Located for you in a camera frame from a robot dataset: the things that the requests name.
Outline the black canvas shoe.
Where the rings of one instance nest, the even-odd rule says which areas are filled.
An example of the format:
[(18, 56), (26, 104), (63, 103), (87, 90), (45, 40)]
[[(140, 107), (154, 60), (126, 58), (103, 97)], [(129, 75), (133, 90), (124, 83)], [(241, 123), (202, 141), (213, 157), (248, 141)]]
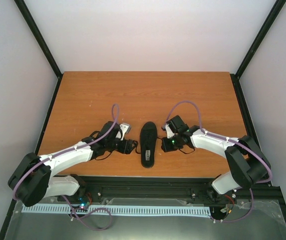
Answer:
[(140, 132), (141, 165), (145, 168), (154, 166), (157, 137), (155, 123), (145, 123)]

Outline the black shoelace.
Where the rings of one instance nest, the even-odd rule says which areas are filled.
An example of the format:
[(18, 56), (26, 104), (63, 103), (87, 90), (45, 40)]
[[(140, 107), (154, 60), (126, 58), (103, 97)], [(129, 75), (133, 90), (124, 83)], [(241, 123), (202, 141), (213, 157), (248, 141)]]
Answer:
[(138, 155), (141, 154), (141, 152), (138, 151), (138, 143), (136, 144), (136, 147), (135, 147), (135, 153), (138, 154)]

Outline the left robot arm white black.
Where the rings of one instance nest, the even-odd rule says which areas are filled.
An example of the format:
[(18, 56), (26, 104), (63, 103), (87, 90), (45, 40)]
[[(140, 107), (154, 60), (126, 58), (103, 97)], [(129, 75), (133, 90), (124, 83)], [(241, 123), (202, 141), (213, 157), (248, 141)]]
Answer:
[(105, 153), (130, 154), (138, 145), (135, 140), (125, 139), (130, 129), (127, 123), (109, 121), (100, 131), (92, 132), (71, 147), (50, 154), (25, 155), (8, 181), (13, 198), (27, 207), (47, 197), (69, 196), (74, 202), (86, 200), (87, 187), (78, 175), (58, 174), (81, 163), (104, 160)]

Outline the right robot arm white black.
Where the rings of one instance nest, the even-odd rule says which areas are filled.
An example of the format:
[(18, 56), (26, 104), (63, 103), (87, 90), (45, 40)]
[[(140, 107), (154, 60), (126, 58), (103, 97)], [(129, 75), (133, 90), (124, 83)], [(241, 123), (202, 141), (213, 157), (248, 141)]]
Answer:
[(168, 120), (162, 129), (167, 136), (162, 138), (162, 150), (173, 152), (188, 146), (192, 150), (203, 149), (227, 160), (229, 171), (215, 178), (213, 191), (222, 195), (228, 191), (249, 189), (271, 177), (271, 166), (260, 148), (250, 136), (242, 138), (217, 135), (200, 126), (189, 127), (180, 116)]

